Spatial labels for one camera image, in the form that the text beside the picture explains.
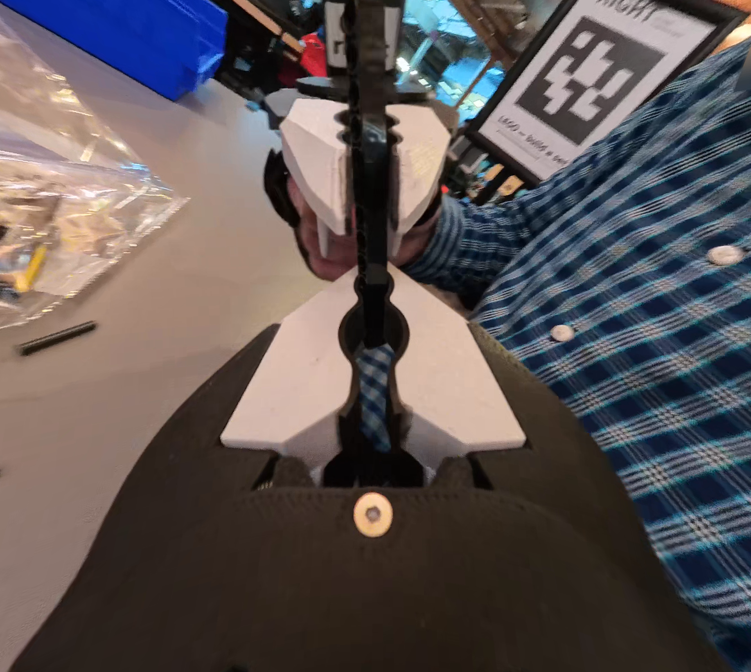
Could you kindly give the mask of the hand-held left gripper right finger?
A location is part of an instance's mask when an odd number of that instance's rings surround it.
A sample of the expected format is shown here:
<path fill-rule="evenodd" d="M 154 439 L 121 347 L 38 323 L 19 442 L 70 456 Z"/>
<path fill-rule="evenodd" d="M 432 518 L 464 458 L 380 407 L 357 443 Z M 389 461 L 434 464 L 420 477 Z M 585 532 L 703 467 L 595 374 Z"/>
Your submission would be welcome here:
<path fill-rule="evenodd" d="M 395 365 L 399 399 L 408 410 L 403 448 L 437 470 L 446 458 L 523 447 L 526 435 L 470 323 L 392 265 L 389 273 L 390 302 L 408 327 Z"/>

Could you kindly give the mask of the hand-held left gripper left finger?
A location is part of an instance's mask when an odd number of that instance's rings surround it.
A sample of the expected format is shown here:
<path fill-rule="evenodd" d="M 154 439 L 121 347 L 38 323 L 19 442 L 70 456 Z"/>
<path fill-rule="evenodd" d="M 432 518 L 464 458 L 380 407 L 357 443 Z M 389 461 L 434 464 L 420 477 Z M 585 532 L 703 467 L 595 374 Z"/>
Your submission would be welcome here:
<path fill-rule="evenodd" d="M 224 447 L 298 459 L 322 482 L 340 452 L 338 414 L 352 382 L 339 329 L 358 300 L 356 274 L 353 268 L 281 321 L 220 435 Z"/>

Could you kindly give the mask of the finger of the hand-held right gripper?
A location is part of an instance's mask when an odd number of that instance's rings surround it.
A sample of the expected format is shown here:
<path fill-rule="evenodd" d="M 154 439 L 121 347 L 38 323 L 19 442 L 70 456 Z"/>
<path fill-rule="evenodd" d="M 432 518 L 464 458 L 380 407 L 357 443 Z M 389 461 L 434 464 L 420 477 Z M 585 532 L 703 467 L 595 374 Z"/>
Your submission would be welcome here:
<path fill-rule="evenodd" d="M 388 203 L 388 254 L 426 215 L 437 197 L 451 134 L 430 104 L 390 104 L 394 136 Z"/>
<path fill-rule="evenodd" d="M 356 236 L 346 112 L 342 102 L 298 98 L 280 129 L 283 160 L 317 218 L 323 254 L 329 235 Z"/>

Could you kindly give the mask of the clear bag of lego parts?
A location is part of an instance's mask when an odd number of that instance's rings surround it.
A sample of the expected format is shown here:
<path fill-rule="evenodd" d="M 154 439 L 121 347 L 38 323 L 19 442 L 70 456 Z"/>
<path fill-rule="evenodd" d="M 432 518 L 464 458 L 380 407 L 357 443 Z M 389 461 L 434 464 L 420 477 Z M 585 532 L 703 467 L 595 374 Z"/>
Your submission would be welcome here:
<path fill-rule="evenodd" d="M 186 202 L 2 21 L 2 329 L 85 291 Z"/>

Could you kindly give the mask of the dark grey lego axle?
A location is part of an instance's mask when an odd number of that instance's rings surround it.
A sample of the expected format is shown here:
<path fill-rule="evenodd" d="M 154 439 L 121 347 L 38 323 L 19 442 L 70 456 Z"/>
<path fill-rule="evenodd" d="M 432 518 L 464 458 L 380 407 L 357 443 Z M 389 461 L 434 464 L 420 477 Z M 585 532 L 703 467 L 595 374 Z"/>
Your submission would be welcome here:
<path fill-rule="evenodd" d="M 20 357 L 28 357 L 39 353 L 42 350 L 47 350 L 65 342 L 80 338 L 95 331 L 98 327 L 99 325 L 96 321 L 86 321 L 76 326 L 70 326 L 48 335 L 26 341 L 17 345 L 15 351 Z"/>

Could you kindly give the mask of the person's right hand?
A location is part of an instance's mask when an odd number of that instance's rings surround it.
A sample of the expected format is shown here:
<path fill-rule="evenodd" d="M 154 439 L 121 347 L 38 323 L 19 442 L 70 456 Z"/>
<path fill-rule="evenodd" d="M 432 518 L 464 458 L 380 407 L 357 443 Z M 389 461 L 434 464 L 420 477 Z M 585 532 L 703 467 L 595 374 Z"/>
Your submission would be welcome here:
<path fill-rule="evenodd" d="M 292 178 L 287 180 L 287 193 L 299 215 L 294 228 L 295 241 L 308 270 L 324 281 L 335 281 L 358 263 L 358 245 L 355 235 L 329 235 L 327 254 L 323 254 L 318 238 L 318 221 Z M 442 208 L 442 189 L 418 223 L 403 236 L 397 254 L 390 262 L 405 268 L 416 262 L 427 250 L 436 231 Z"/>

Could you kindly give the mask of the person's plaid shirt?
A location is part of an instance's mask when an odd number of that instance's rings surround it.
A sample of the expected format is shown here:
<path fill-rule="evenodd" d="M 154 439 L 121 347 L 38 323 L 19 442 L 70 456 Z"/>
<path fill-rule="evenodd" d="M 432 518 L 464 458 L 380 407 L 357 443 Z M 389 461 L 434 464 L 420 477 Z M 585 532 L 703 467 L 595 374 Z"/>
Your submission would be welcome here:
<path fill-rule="evenodd" d="M 733 670 L 750 644 L 748 54 L 703 60 L 545 181 L 570 184 L 529 266 L 550 285 L 473 318 L 607 455 Z"/>

